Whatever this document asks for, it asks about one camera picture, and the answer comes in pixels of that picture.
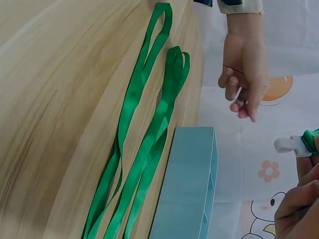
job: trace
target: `hand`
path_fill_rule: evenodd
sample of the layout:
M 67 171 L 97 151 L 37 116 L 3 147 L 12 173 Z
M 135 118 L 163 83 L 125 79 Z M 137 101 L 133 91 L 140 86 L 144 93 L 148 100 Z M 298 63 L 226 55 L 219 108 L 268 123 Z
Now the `hand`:
M 262 16 L 257 13 L 227 15 L 228 34 L 224 44 L 223 71 L 218 85 L 226 88 L 227 100 L 238 98 L 231 105 L 239 118 L 256 114 L 269 84 L 266 46 L 263 37 Z
M 315 138 L 317 150 L 319 137 Z M 297 158 L 298 187 L 290 190 L 275 214 L 277 239 L 319 238 L 319 156 Z

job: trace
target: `green ribbon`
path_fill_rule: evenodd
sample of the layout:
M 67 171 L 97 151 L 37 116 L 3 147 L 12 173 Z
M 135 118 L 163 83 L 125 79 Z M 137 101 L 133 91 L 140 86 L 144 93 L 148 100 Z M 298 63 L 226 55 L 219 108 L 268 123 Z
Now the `green ribbon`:
M 154 44 L 148 54 L 151 36 L 159 17 L 165 13 L 163 28 L 157 35 Z M 151 74 L 155 60 L 166 43 L 172 25 L 172 9 L 168 3 L 158 3 L 151 16 L 142 48 L 132 73 L 130 83 L 124 98 L 122 111 L 120 114 L 117 136 L 115 138 L 114 153 L 106 167 L 99 186 L 96 190 L 87 222 L 83 232 L 83 238 L 94 239 L 99 225 L 110 202 L 118 192 L 122 182 L 123 169 L 121 168 L 120 179 L 110 202 L 105 206 L 109 188 L 118 168 L 121 155 L 123 155 L 123 144 L 133 117 L 133 113 L 140 102 L 144 86 Z M 140 184 L 134 198 L 130 211 L 128 224 L 125 230 L 125 238 L 129 238 L 138 213 L 141 209 L 146 193 L 152 182 L 154 173 L 159 163 L 166 141 L 167 127 L 174 108 L 175 100 L 186 81 L 190 69 L 189 55 L 183 52 L 183 56 L 178 46 L 168 50 L 165 73 L 162 87 L 162 97 L 155 110 L 155 114 L 147 130 L 146 136 L 139 148 L 133 165 L 125 181 L 119 205 L 110 221 L 104 238 L 115 238 L 123 221 L 126 210 L 133 197 L 138 181 Z
M 304 135 L 301 137 L 301 140 L 310 153 L 313 155 L 319 155 L 316 149 L 315 136 L 319 136 L 319 129 L 316 129 L 315 131 L 306 130 Z

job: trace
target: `wrist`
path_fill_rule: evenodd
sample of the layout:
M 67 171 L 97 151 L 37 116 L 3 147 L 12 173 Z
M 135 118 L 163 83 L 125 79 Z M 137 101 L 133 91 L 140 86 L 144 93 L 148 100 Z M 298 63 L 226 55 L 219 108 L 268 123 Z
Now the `wrist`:
M 228 14 L 227 27 L 228 34 L 249 39 L 264 39 L 263 17 L 259 13 Z

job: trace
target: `sleeve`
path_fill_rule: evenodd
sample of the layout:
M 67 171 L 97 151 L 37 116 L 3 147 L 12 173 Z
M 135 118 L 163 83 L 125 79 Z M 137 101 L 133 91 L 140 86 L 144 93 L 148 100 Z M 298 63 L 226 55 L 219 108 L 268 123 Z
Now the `sleeve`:
M 217 0 L 220 12 L 232 13 L 260 13 L 264 14 L 262 0 Z
M 213 0 L 194 0 L 194 2 L 198 2 L 206 6 L 213 7 Z

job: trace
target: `light blue box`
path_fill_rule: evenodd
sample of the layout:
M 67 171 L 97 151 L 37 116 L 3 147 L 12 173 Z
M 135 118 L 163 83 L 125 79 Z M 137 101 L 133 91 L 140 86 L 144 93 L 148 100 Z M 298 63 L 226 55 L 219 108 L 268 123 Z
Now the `light blue box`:
M 150 239 L 206 239 L 218 153 L 213 127 L 178 127 Z

